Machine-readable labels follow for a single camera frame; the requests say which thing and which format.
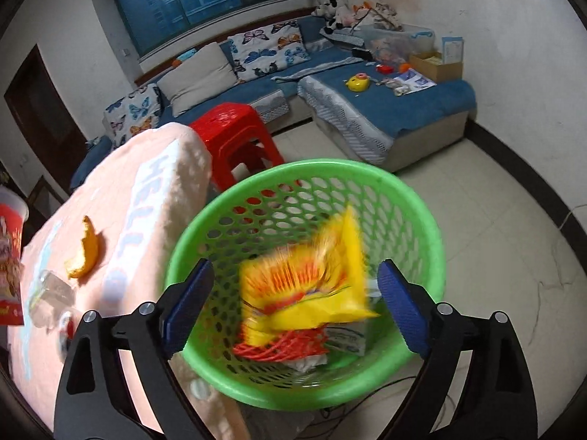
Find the stuffed animal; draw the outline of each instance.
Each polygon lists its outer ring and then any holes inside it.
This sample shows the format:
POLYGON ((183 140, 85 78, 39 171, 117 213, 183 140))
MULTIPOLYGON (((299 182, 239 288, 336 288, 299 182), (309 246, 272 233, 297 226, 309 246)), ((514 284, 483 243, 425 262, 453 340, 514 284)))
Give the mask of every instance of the stuffed animal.
POLYGON ((336 7, 335 17, 327 21, 327 25, 324 28, 326 34, 332 34, 334 30, 341 30, 343 28, 349 28, 354 26, 356 20, 354 19, 354 12, 345 5, 339 4, 336 7))
POLYGON ((354 18, 359 28, 362 25, 375 25, 375 28, 393 30, 401 32, 403 29, 397 18, 397 12, 389 5, 376 3, 375 7, 368 1, 364 1, 362 6, 354 6, 354 18))
POLYGON ((322 3, 320 6, 317 6, 316 9, 312 12, 312 15, 321 16, 327 20, 332 20, 335 17, 336 8, 339 4, 342 4, 342 0, 328 0, 322 3))
POLYGON ((397 11, 389 8, 388 4, 376 3, 375 8, 375 26, 396 32, 403 31, 400 20, 397 17, 397 11))

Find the red toy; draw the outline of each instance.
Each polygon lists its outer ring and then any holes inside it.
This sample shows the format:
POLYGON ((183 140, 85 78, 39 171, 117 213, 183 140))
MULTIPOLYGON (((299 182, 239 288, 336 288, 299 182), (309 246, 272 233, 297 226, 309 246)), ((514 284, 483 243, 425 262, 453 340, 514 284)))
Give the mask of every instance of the red toy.
POLYGON ((394 72, 394 69, 391 66, 388 66, 387 64, 378 64, 377 66, 375 66, 375 69, 378 73, 381 74, 391 74, 394 72))
POLYGON ((221 191, 233 186, 232 170, 245 164, 250 172, 265 170, 263 159, 272 166, 284 158, 257 111, 246 104, 224 102, 190 124, 212 155, 212 179, 221 191), (251 142, 258 139, 263 147, 251 142))

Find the tiled floor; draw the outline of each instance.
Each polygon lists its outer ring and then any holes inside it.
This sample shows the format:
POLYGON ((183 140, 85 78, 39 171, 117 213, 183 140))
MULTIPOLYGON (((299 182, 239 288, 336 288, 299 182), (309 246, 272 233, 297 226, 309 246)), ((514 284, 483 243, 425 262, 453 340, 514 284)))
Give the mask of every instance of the tiled floor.
MULTIPOLYGON (((310 123, 275 141, 288 162, 346 158, 310 123)), ((503 310, 524 349, 538 406, 539 433, 562 412, 587 374, 587 277, 566 241, 536 201, 468 140, 398 174, 432 211, 447 253, 445 299, 461 313, 488 317, 503 310)), ((451 387, 457 400, 468 357, 451 387)), ((415 360, 393 378, 415 374, 415 360)), ((365 402, 332 440, 378 437, 401 403, 409 381, 365 402)), ((442 419, 450 420, 447 404, 442 419)), ((301 436, 322 430, 307 429, 301 436)))

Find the yellow snack bag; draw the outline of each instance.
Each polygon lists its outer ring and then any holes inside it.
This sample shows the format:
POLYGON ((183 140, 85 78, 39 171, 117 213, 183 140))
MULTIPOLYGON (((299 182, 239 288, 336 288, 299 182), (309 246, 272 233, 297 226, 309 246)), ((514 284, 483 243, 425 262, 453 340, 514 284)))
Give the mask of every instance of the yellow snack bag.
POLYGON ((349 207, 310 242, 241 265, 243 340, 261 347, 283 331, 375 317, 365 289, 359 229, 349 207))

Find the cardboard box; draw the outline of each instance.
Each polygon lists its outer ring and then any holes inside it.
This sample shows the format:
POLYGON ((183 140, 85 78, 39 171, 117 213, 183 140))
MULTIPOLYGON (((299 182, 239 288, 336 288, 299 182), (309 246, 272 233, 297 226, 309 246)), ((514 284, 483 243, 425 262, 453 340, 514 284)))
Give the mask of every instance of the cardboard box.
POLYGON ((454 79, 462 79, 463 63, 453 64, 433 64, 426 61, 428 58, 436 56, 442 60, 439 52, 421 52, 410 56, 410 65, 423 76, 432 79, 435 83, 443 83, 454 79))

